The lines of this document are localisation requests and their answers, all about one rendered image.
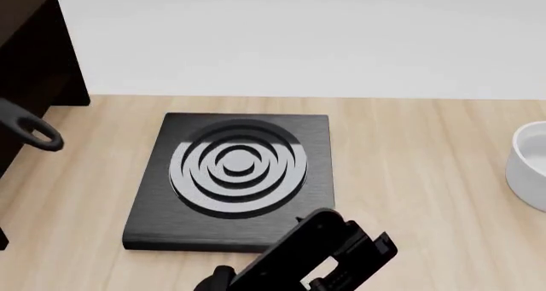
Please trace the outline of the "dark brown wooden cabinet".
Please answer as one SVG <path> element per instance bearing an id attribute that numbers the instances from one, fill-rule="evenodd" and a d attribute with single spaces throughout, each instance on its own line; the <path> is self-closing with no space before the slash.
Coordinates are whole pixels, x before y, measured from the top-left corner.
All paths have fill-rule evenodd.
<path id="1" fill-rule="evenodd" d="M 40 119 L 90 105 L 59 0 L 0 0 L 0 98 Z M 24 145 L 0 124 L 0 178 Z"/>

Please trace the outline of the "white round bowl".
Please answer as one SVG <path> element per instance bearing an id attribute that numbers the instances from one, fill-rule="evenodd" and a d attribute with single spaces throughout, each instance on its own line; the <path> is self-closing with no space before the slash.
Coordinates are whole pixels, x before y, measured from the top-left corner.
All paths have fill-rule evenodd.
<path id="1" fill-rule="evenodd" d="M 523 202 L 546 212 L 546 121 L 525 124 L 513 134 L 505 177 Z"/>

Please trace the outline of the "black stove with grey rings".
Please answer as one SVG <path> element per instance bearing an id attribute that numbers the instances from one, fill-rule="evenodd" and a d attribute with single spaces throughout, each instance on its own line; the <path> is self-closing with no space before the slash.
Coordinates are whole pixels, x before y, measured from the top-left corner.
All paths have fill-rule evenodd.
<path id="1" fill-rule="evenodd" d="M 258 253 L 333 206 L 328 116 L 167 113 L 122 243 Z"/>

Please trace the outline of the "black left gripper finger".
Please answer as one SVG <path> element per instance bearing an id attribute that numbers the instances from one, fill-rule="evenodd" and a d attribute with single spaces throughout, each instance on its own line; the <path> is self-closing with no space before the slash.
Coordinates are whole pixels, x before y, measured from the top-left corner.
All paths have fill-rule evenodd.
<path id="1" fill-rule="evenodd" d="M 355 221 L 347 221 L 341 252 L 356 252 L 369 244 L 369 236 Z"/>
<path id="2" fill-rule="evenodd" d="M 327 291 L 355 291 L 386 265 L 398 253 L 394 242 L 386 232 L 356 252 L 334 251 L 332 257 L 337 265 L 323 278 Z"/>

